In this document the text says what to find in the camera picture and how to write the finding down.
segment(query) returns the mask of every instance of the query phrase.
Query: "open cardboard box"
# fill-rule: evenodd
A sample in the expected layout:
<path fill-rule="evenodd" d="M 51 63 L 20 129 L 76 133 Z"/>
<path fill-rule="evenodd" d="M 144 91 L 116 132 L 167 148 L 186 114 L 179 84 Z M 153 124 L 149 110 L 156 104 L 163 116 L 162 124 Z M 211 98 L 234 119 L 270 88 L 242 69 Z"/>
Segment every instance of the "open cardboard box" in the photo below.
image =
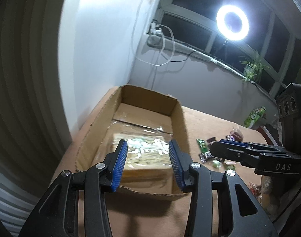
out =
<path fill-rule="evenodd" d="M 171 96 L 131 85 L 121 86 L 106 101 L 99 114 L 91 124 L 76 156 L 77 171 L 85 171 L 92 165 L 104 160 L 110 151 L 107 140 L 110 138 L 108 128 L 113 120 L 132 125 L 160 128 L 172 134 L 181 150 L 189 151 L 188 135 L 180 102 Z M 184 194 L 179 190 L 170 172 L 171 180 L 152 182 L 149 180 L 124 182 L 118 192 L 139 194 L 161 200 L 176 200 Z"/>

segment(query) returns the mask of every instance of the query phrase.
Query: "brown tabletop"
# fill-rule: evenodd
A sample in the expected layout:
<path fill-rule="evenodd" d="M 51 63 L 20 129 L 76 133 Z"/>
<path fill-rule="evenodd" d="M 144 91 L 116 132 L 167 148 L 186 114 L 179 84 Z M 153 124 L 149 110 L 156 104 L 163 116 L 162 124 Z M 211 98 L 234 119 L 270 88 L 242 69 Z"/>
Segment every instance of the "brown tabletop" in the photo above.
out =
<path fill-rule="evenodd" d="M 63 170 L 69 169 L 71 172 L 75 172 L 75 158 L 81 141 L 87 133 L 91 122 L 114 90 L 115 88 L 110 89 L 91 112 L 86 123 L 64 154 L 52 181 Z M 183 110 L 188 130 L 191 157 L 194 161 L 199 162 L 198 154 L 200 152 L 196 139 L 207 140 L 215 136 L 219 140 L 228 135 L 232 128 L 241 130 L 245 142 L 266 144 L 262 135 L 255 130 L 244 128 L 236 123 L 187 107 L 183 107 Z M 210 170 L 213 169 L 208 163 L 205 166 Z M 254 174 L 254 169 L 237 164 L 236 172 L 247 185 L 249 185 L 249 182 L 260 184 L 261 176 Z M 190 194 L 177 201 L 142 199 L 120 193 L 107 194 L 106 201 L 113 237 L 182 237 L 186 228 L 190 199 Z M 79 237 L 84 237 L 83 193 L 80 194 L 78 221 Z M 216 191 L 213 191 L 213 236 L 217 236 L 217 222 L 217 194 Z"/>

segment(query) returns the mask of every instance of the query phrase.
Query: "potted plant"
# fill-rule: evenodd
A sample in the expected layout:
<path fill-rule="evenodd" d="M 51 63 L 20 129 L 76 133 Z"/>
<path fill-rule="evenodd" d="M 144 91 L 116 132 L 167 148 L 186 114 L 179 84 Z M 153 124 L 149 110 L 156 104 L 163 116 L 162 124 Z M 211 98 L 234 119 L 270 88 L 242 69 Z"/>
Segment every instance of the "potted plant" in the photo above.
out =
<path fill-rule="evenodd" d="M 263 65 L 261 63 L 261 57 L 256 51 L 255 58 L 249 60 L 248 58 L 244 57 L 246 60 L 241 61 L 242 65 L 244 66 L 244 76 L 246 77 L 243 81 L 253 81 L 256 83 L 260 82 L 262 70 L 268 68 L 268 66 Z"/>

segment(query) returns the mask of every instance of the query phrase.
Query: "silver screw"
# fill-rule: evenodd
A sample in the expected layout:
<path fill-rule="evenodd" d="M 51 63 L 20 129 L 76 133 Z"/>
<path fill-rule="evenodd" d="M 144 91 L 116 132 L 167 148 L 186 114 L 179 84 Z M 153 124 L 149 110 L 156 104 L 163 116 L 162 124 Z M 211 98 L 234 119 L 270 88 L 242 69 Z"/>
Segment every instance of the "silver screw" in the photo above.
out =
<path fill-rule="evenodd" d="M 229 175 L 229 176 L 234 176 L 236 175 L 235 171 L 233 169 L 229 169 L 226 171 L 226 173 Z"/>
<path fill-rule="evenodd" d="M 65 177 L 65 176 L 69 176 L 70 175 L 70 171 L 69 170 L 64 170 L 63 172 L 61 172 L 61 176 Z"/>
<path fill-rule="evenodd" d="M 96 164 L 95 166 L 97 169 L 103 169 L 105 167 L 105 164 L 104 163 L 98 163 Z"/>
<path fill-rule="evenodd" d="M 191 166 L 192 166 L 193 168 L 200 168 L 200 167 L 201 167 L 201 165 L 200 165 L 199 163 L 197 163 L 197 162 L 193 162 L 193 163 L 191 164 Z"/>

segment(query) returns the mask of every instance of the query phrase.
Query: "ring light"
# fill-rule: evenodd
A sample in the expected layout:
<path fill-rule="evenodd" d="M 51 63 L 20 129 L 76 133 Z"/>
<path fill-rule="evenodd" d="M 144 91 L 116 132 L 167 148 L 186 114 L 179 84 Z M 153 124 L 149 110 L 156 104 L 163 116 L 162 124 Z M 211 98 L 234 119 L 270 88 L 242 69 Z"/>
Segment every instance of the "ring light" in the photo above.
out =
<path fill-rule="evenodd" d="M 225 15 L 229 12 L 235 13 L 242 21 L 242 29 L 238 33 L 232 32 L 225 24 Z M 233 5 L 224 5 L 218 10 L 216 23 L 219 31 L 229 40 L 238 41 L 244 39 L 249 31 L 249 22 L 245 13 Z"/>

